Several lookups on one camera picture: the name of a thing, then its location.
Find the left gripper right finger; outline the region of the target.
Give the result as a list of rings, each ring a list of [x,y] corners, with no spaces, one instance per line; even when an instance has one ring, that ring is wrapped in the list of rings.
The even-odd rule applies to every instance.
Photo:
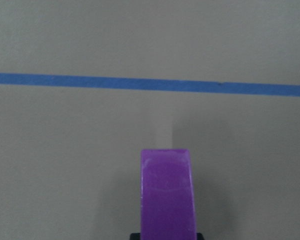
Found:
[[[197,240],[204,240],[204,236],[200,232],[197,232],[196,233],[196,239]]]

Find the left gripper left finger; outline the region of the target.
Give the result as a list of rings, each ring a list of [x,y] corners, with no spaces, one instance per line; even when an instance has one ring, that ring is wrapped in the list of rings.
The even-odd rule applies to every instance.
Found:
[[[141,240],[141,233],[134,232],[129,235],[129,240]]]

